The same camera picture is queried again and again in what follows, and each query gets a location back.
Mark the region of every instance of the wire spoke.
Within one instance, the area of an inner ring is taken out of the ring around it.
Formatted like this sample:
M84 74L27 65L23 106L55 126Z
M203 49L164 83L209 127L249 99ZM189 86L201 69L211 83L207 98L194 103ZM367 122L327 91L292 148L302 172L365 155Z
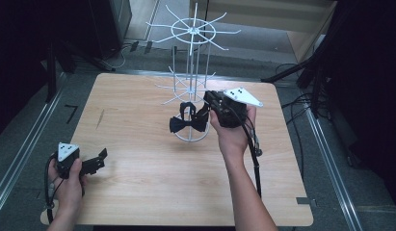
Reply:
M197 23L198 3L195 4L194 28Z
M202 27L205 27L205 26L207 26L207 25L210 25L210 24L212 24L213 22L219 21L220 19L224 18L226 14L227 14L227 13L224 13L222 16L220 16L220 17L218 17L218 18L216 18L216 19L214 19L214 20L212 20L212 21L210 21L210 22L204 23L203 25L199 26L198 29L200 29L200 28L202 28Z
M168 9L168 12L170 12L174 17L177 18L177 20L179 20L181 23L183 23L183 25L186 26L186 28L191 28L188 24L186 24L182 19L180 19L178 16L176 16L176 14L174 14L173 12L171 12L170 8L168 7L168 5L165 5Z
M223 31L200 31L200 32L204 32L204 33L213 33L213 34L231 34L231 35L236 35L238 33L240 33L242 30L238 30L235 32L223 32Z
M207 78L206 78L206 81L207 81L207 80L210 80L213 76L215 76L215 74L216 74L216 72L214 72L211 76L207 77ZM198 88L200 85L202 85L202 84L204 84L204 81L199 81L199 82L198 82L198 85L197 85L197 88Z
M179 84L179 83L181 83L183 86L185 86L185 88L186 88L187 90L189 89L189 87L188 87L185 83L183 83L183 81L180 80L179 77L178 77L176 74L174 74L174 76L176 77L176 80L177 80L176 85Z
M173 90L173 87L168 87L168 86L162 86L162 85L157 85L157 84L155 84L155 86L157 87L157 88L160 88L160 89L171 89L171 90Z
M179 95L176 95L174 98L172 98L172 99L170 99L170 100L168 100L167 102L164 102L164 103L162 103L163 105L165 105L165 104L168 104L168 103L171 103L173 100L175 100L175 99L180 99L180 97L181 96L183 96L184 94L186 94L187 93L187 91L185 91L185 92L183 92L183 93L181 93L181 94L179 94Z
M181 27L175 27L175 26L169 26L169 25L160 25L160 24L150 24L149 22L146 22L146 24L148 26L153 26L153 27L168 27L168 28L174 28L177 30L181 30L181 31L188 31L188 28L181 28Z
M203 100L203 101L204 101L204 99L203 99L202 97L200 97L200 95L197 94L197 97L198 97L200 100Z
M208 42L214 44L214 45L217 46L219 49L221 49L221 50L228 50L228 49L226 49L226 48L222 48L220 45L216 44L216 42L212 41L211 39L208 39L208 38L206 38L205 36L203 36L203 35L201 35L201 34L199 34L199 33L198 33L198 35L199 35L200 37L202 37L203 39L207 40Z
M180 33L180 34L178 34L178 35L173 35L173 36L171 36L171 37L167 37L167 38L164 38L164 39L162 39L162 40L158 40L158 41L154 41L154 42L159 43L159 42L162 42L162 41L165 41L165 40L168 40L168 39L172 39L172 38L177 38L177 37L179 37L179 36L183 36L183 35L186 35L186 34L189 34L189 32Z

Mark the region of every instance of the finger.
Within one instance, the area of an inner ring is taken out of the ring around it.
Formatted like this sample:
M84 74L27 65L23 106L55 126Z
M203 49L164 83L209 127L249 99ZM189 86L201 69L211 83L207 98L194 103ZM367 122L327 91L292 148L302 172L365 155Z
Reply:
M257 112L257 108L254 106L248 106L248 118L252 122L252 125L255 126L255 115Z
M57 172L57 169L56 169L56 160L52 159L48 166L48 178L51 181L54 181L58 176L59 176L59 173Z

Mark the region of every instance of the human arm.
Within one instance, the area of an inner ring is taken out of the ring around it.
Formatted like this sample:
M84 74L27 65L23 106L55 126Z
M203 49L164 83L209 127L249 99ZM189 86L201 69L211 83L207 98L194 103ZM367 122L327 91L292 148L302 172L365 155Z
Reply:
M74 161L69 172L69 177L65 180L59 177L55 165L56 162L53 159L50 162L48 176L50 179L56 179L54 180L56 188L60 185L56 191L57 198L59 199L59 209L47 230L73 230L83 206L82 184L80 181L85 184L86 177L79 176L82 162L80 159Z
M248 106L248 118L253 125L255 113L255 107ZM219 147L228 174L236 230L277 230L246 171L243 156L248 146L248 138L243 128L220 126L213 111L210 112L210 117L210 122L218 133Z

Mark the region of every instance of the wooden table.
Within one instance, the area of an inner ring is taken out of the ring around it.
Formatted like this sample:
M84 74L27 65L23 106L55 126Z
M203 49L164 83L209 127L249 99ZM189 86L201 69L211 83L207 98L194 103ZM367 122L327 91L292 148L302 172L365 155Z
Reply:
M170 133L169 120L179 100L172 78L100 74L92 88L71 143L83 160L108 149L106 167L89 176L79 224L234 225L228 178L217 134L185 142ZM278 226L308 226L313 217L277 92L264 83L209 80L210 90L244 87L263 102L256 133L264 154L260 163L263 202ZM247 170L254 179L249 149Z

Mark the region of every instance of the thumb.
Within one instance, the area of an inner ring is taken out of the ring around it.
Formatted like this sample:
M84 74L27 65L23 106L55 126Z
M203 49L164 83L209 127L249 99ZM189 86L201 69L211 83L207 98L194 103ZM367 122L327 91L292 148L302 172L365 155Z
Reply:
M82 167L82 161L80 160L80 158L75 159L74 163L71 166L70 169L70 177L75 177L77 178L78 175L80 174L81 171L81 167Z
M213 110L210 110L210 123L214 127L218 127L219 125L218 115L216 115L216 112Z

